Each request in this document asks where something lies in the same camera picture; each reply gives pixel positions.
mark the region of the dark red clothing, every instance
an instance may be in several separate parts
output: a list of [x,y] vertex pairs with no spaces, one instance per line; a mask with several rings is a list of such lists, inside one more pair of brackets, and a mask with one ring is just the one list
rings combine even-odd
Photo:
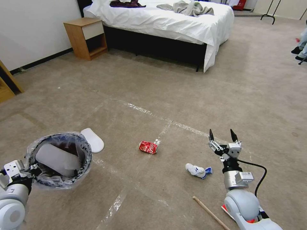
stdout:
[[115,0],[110,2],[111,7],[124,7],[124,8],[139,8],[139,7],[146,7],[142,6],[138,3],[138,0],[131,0],[131,2],[121,2],[120,0]]

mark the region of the crushed soda can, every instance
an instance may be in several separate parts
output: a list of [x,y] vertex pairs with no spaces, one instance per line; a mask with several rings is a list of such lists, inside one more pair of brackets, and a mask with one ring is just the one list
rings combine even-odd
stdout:
[[158,146],[154,143],[142,141],[140,142],[139,150],[150,154],[156,154],[157,148]]

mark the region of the white bed sheet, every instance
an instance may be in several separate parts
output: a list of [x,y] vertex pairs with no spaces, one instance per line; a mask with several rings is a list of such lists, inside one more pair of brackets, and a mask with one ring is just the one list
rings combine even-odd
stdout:
[[[91,12],[88,11],[89,8],[90,8],[90,6],[87,6],[83,9],[84,17],[97,18],[94,14],[92,14]],[[142,34],[149,34],[149,35],[155,35],[155,36],[159,36],[159,37],[165,37],[165,38],[180,40],[180,41],[183,41],[183,42],[191,42],[191,43],[195,43],[195,44],[199,44],[199,45],[203,44],[202,41],[194,39],[194,38],[187,36],[185,34],[173,32],[173,31],[160,30],[160,29],[154,29],[154,28],[149,28],[149,29],[121,28],[121,29],[132,31],[132,32],[137,32],[137,33],[142,33]]]
[[92,1],[86,11],[102,19],[107,26],[182,41],[188,39],[187,42],[196,44],[206,43],[204,72],[214,65],[218,48],[229,38],[234,21],[231,7],[210,2],[200,3],[212,7],[214,15],[191,17],[156,7],[159,4],[173,5],[178,0],[139,0],[146,7],[130,9],[110,7],[110,0]]

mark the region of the black shoe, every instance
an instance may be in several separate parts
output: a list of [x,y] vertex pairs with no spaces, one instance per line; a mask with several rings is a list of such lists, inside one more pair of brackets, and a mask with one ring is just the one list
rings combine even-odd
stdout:
[[303,58],[301,58],[301,57],[299,57],[299,56],[296,56],[295,59],[296,59],[296,60],[299,60],[299,61],[302,61],[302,60],[303,60]]
[[294,50],[291,51],[293,54],[299,54],[301,52],[300,48],[297,46],[294,48]]

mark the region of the blue jeans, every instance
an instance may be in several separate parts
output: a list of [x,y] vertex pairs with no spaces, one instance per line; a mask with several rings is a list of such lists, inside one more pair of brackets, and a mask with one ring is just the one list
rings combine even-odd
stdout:
[[307,57],[307,28],[302,33],[301,41],[298,44],[299,49],[301,52],[298,54],[300,58]]

